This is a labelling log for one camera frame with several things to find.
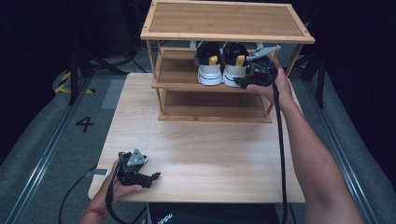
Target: white sneaker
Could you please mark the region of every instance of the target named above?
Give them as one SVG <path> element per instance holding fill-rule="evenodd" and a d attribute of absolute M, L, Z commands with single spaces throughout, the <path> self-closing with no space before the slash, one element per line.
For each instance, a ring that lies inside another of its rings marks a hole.
<path fill-rule="evenodd" d="M 222 82 L 230 87 L 240 87 L 234 81 L 235 77 L 246 76 L 248 66 L 248 50 L 245 46 L 238 43 L 226 44 L 222 51 L 221 59 L 225 63 Z"/>
<path fill-rule="evenodd" d="M 194 62 L 198 68 L 198 81 L 205 86 L 221 83 L 221 45 L 216 42 L 201 42 L 195 52 Z"/>

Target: wooden table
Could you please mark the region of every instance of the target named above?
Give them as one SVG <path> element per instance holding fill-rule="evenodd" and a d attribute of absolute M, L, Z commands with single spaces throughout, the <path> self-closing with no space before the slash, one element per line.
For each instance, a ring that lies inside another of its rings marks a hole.
<path fill-rule="evenodd" d="M 280 203 L 280 156 L 276 122 L 159 121 L 152 74 L 126 78 L 98 168 L 111 169 L 120 151 L 148 156 L 139 173 L 161 172 L 150 189 L 124 200 L 183 203 Z M 271 113 L 276 120 L 275 110 Z M 283 122 L 288 201 L 304 196 L 291 162 Z M 95 176 L 92 198 L 105 178 Z"/>

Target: black cable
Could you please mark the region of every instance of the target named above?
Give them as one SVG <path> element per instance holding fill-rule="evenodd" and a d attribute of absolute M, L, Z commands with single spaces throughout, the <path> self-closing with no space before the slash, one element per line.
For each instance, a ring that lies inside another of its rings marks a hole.
<path fill-rule="evenodd" d="M 105 60 L 96 57 L 95 55 L 91 54 L 90 52 L 81 49 L 79 51 L 79 53 L 85 57 L 88 57 L 94 61 L 96 61 L 97 63 L 101 64 L 103 67 L 107 68 L 108 70 L 112 71 L 113 73 L 117 74 L 117 75 L 128 75 L 128 72 L 124 72 L 116 67 L 114 67 L 113 65 L 111 65 L 110 63 L 106 62 Z"/>
<path fill-rule="evenodd" d="M 120 161 L 119 161 L 119 163 L 117 163 L 116 170 L 114 171 L 114 174 L 113 174 L 113 176 L 111 177 L 111 182 L 110 182 L 110 184 L 108 185 L 107 194 L 106 194 L 106 206 L 107 206 L 108 213 L 109 213 L 116 221 L 118 221 L 118 222 L 121 223 L 121 224 L 128 224 L 128 223 L 126 223 L 125 221 L 123 221 L 122 219 L 120 219 L 120 218 L 114 213 L 113 206 L 111 205 L 111 204 L 113 203 L 113 201 L 114 201 L 114 198 L 113 198 L 113 188 L 114 188 L 114 185 L 117 183 L 117 181 L 119 181 L 118 179 L 115 180 L 116 175 L 117 175 L 117 173 L 119 172 L 119 170 L 120 170 Z M 137 222 L 137 220 L 143 215 L 143 213 L 146 211 L 146 209 L 147 209 L 147 207 L 145 206 L 145 207 L 142 209 L 142 211 L 140 211 L 140 213 L 137 215 L 137 217 L 134 219 L 134 221 L 132 221 L 132 224 L 135 224 L 135 223 Z"/>
<path fill-rule="evenodd" d="M 110 54 L 108 54 L 105 50 L 103 50 L 103 49 L 99 46 L 99 44 L 96 42 L 95 38 L 93 38 L 93 35 L 92 35 L 91 32 L 90 32 L 90 29 L 89 29 L 89 27 L 88 27 L 88 24 L 87 24 L 87 22 L 85 22 L 84 18 L 82 17 L 82 15 L 81 15 L 81 13 L 80 13 L 80 11 L 79 11 L 79 9 L 78 9 L 76 3 L 75 3 L 74 1 L 71 1 L 71 3 L 72 3 L 72 5 L 73 5 L 74 9 L 76 10 L 79 19 L 81 20 L 82 24 L 84 25 L 85 30 L 87 31 L 87 33 L 88 33 L 88 35 L 89 35 L 89 37 L 90 37 L 92 43 L 93 43 L 100 51 L 102 51 L 105 55 L 110 55 Z"/>
<path fill-rule="evenodd" d="M 125 58 L 125 59 L 123 59 L 123 60 L 121 60 L 121 61 L 119 61 L 119 62 L 111 63 L 111 65 L 113 65 L 113 66 L 115 66 L 115 67 L 118 67 L 118 66 L 127 64 L 127 63 L 130 62 L 133 58 L 134 58 L 134 57 L 127 57 L 127 58 Z M 98 69 L 105 68 L 105 67 L 102 66 L 101 64 L 90 63 L 90 65 L 91 65 L 91 67 L 93 67 L 93 68 L 98 68 Z"/>
<path fill-rule="evenodd" d="M 88 172 L 91 172 L 92 170 L 94 170 L 96 168 L 96 165 L 94 165 L 90 170 L 88 170 Z M 58 223 L 62 224 L 62 211 L 64 209 L 64 203 L 66 202 L 67 197 L 69 196 L 70 192 L 73 190 L 73 188 L 76 187 L 76 185 L 86 176 L 82 175 L 77 181 L 76 183 L 69 189 L 69 191 L 67 191 L 67 193 L 64 195 L 64 198 L 62 199 L 61 202 L 61 206 L 59 208 L 59 214 L 58 214 Z"/>
<path fill-rule="evenodd" d="M 291 206 L 291 204 L 289 204 L 289 208 L 291 211 L 291 217 L 293 218 L 293 223 L 297 224 L 296 216 L 294 215 L 294 210 L 293 210 L 293 207 Z"/>
<path fill-rule="evenodd" d="M 161 46 L 162 46 L 164 43 L 166 43 L 166 42 L 168 42 L 168 40 L 164 40 L 163 42 L 161 42 Z M 153 50 L 153 51 L 158 51 L 158 48 L 154 48 L 156 45 L 157 45 L 157 41 L 154 42 L 153 44 L 150 44 L 151 50 Z M 139 47 L 142 47 L 142 48 L 144 48 L 144 49 L 148 49 L 148 46 L 147 46 L 146 43 L 142 44 L 142 43 L 140 42 L 140 43 L 138 43 L 138 46 L 139 46 Z"/>
<path fill-rule="evenodd" d="M 288 199 L 286 193 L 286 169 L 285 169 L 285 148 L 283 145 L 283 130 L 282 130 L 282 119 L 280 117 L 279 108 L 279 90 L 275 84 L 275 79 L 273 80 L 273 90 L 274 90 L 274 105 L 276 108 L 276 119 L 277 119 L 277 131 L 279 135 L 279 147 L 280 147 L 280 167 L 282 175 L 282 197 L 283 197 L 283 219 L 282 223 L 285 224 L 288 219 Z"/>
<path fill-rule="evenodd" d="M 142 66 L 140 66 L 134 59 L 132 59 L 132 61 L 134 62 L 134 64 L 136 64 L 136 66 L 138 66 L 144 73 L 147 73 L 147 71 L 142 68 Z"/>

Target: metal rail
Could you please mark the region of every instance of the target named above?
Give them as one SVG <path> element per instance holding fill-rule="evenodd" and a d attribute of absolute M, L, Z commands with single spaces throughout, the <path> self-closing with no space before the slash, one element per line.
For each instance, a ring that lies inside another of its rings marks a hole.
<path fill-rule="evenodd" d="M 90 78 L 83 78 L 78 92 L 84 92 L 85 90 L 87 90 L 90 83 Z M 49 144 L 43 152 L 43 155 L 35 166 L 35 169 L 33 170 L 29 180 L 27 181 L 20 197 L 15 202 L 11 212 L 8 214 L 8 217 L 6 219 L 7 224 L 14 224 L 20 222 L 23 213 L 26 211 L 29 202 L 35 195 L 35 191 L 37 190 L 42 178 L 44 177 L 44 174 L 47 172 L 47 169 L 50 166 L 52 158 L 54 157 L 60 141 L 64 135 L 64 129 L 66 128 L 69 120 L 72 118 L 74 112 L 76 111 L 78 103 L 80 102 L 83 95 L 84 94 L 79 94 L 76 101 L 65 110 L 64 115 L 57 129 L 55 130 L 55 133 L 51 137 Z"/>

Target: red bracelet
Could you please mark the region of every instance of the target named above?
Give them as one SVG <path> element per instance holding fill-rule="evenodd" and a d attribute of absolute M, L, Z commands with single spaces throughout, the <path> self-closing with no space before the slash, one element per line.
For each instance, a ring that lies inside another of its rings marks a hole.
<path fill-rule="evenodd" d="M 94 206 L 91 206 L 90 208 L 85 209 L 83 214 L 86 214 L 88 212 L 93 212 L 93 213 L 96 213 L 97 215 L 103 216 L 103 219 L 105 219 L 105 217 L 107 217 L 107 211 L 99 210 Z"/>

